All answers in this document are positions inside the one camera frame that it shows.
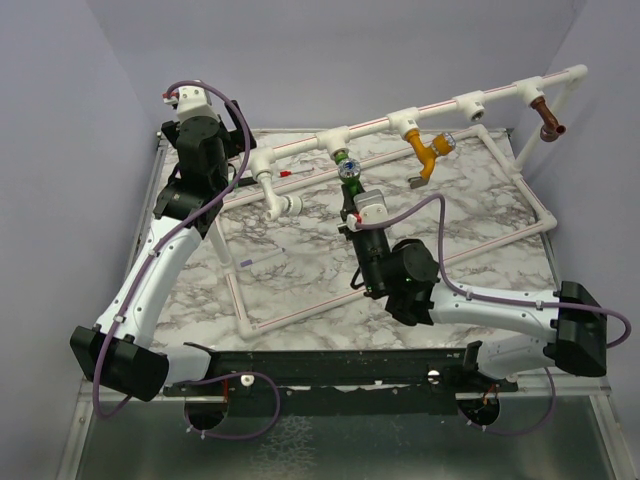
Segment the green plastic faucet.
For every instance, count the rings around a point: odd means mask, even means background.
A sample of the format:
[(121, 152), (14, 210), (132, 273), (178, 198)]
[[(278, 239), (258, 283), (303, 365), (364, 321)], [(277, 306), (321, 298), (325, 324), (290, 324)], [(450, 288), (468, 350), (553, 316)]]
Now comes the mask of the green plastic faucet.
[(360, 192), (361, 165), (343, 149), (334, 154), (334, 162), (338, 169), (338, 176), (349, 194), (355, 196)]

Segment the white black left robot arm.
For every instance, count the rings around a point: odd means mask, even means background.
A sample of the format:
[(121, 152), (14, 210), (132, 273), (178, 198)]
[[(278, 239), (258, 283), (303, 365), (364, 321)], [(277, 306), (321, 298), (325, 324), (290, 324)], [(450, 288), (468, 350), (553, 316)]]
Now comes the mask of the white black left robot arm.
[(92, 383), (92, 400), (103, 387), (126, 400), (150, 401), (164, 387), (188, 383), (206, 395), (220, 385), (221, 371), (210, 350), (198, 345), (154, 351), (160, 312), (186, 261), (207, 236), (224, 198), (237, 181), (228, 175), (231, 157), (255, 148), (256, 141), (238, 103), (225, 107), (230, 131), (207, 100), (180, 95), (179, 119), (163, 124), (178, 153), (178, 166), (157, 198), (145, 247), (116, 297), (92, 328), (77, 327), (71, 349)]

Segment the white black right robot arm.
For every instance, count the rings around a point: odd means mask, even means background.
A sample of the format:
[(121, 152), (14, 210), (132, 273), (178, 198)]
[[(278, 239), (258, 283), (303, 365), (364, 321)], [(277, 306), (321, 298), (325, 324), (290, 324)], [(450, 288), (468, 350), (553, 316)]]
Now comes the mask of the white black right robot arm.
[(351, 281), (364, 296), (385, 300), (386, 311), (406, 326), (468, 324), (512, 332), (501, 341), (466, 348), (461, 383), (481, 391), (511, 374), (555, 366), (581, 377), (607, 372), (607, 319), (580, 283), (564, 281), (557, 290), (491, 290), (453, 283), (441, 255), (418, 239), (390, 245), (390, 222), (380, 191), (341, 188), (343, 225), (358, 268)]

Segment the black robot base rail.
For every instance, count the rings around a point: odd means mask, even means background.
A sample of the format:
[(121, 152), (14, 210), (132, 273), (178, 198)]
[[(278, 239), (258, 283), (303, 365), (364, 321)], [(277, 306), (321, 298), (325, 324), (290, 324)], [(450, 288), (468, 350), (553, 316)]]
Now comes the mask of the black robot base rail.
[(219, 404), (236, 417), (453, 415), (457, 395), (514, 392), (481, 375), (469, 348), (214, 352), (207, 384), (177, 383), (167, 397)]

